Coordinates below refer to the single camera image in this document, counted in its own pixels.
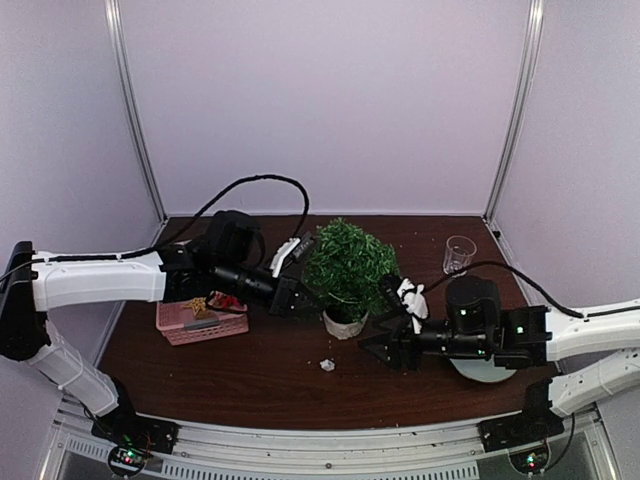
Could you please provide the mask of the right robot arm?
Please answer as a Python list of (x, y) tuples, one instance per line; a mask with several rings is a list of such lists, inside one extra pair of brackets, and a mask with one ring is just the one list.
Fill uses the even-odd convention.
[(530, 442), (553, 421), (639, 384), (639, 302), (572, 309), (546, 294), (545, 304), (501, 305), (495, 282), (471, 275), (474, 264), (439, 279), (446, 287), (446, 315), (430, 316), (428, 287), (386, 275), (380, 290), (390, 309), (372, 325), (378, 334), (359, 347), (394, 370), (415, 370), (424, 356), (449, 360), (463, 377), (499, 383), (515, 371), (588, 353), (604, 358), (576, 372), (528, 387), (513, 419), (519, 440)]

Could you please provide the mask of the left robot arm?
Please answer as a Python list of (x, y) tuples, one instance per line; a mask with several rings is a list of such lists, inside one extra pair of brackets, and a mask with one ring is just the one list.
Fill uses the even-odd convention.
[(268, 267), (248, 265), (252, 245), (263, 246), (260, 224), (237, 210), (217, 212), (204, 234), (179, 242), (191, 226), (233, 189), (258, 181), (296, 188), (307, 213), (310, 199), (297, 180), (278, 174), (240, 178), (217, 193), (177, 232), (140, 250), (103, 254), (53, 254), (29, 241), (14, 246), (1, 276), (1, 355), (25, 362), (58, 389), (76, 397), (123, 444), (144, 433), (126, 389), (86, 363), (48, 320), (49, 311), (70, 305), (120, 301), (174, 303), (212, 292), (265, 307), (284, 317), (314, 308), (314, 294), (286, 274), (312, 246), (310, 235), (296, 228), (274, 253)]

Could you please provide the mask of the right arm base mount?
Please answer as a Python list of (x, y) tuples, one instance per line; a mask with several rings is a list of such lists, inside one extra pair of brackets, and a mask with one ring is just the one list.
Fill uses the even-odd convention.
[(553, 413), (518, 413), (481, 421), (478, 432), (486, 453), (505, 451), (519, 474), (542, 474), (552, 460), (549, 439), (564, 432), (564, 421)]

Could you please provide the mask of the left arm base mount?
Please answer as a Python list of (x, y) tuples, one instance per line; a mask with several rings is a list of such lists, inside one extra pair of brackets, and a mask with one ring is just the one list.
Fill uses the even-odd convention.
[(179, 426), (172, 421), (137, 413), (116, 413), (98, 417), (88, 409), (91, 434), (113, 444), (107, 454), (107, 467), (119, 478), (140, 474), (156, 454), (172, 454)]

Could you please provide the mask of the gold star ornament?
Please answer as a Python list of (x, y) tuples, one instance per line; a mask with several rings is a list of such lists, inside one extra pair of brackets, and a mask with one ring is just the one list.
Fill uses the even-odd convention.
[(211, 311), (208, 309), (204, 297), (196, 297), (185, 302), (182, 309), (190, 311), (194, 320), (203, 320), (211, 316)]

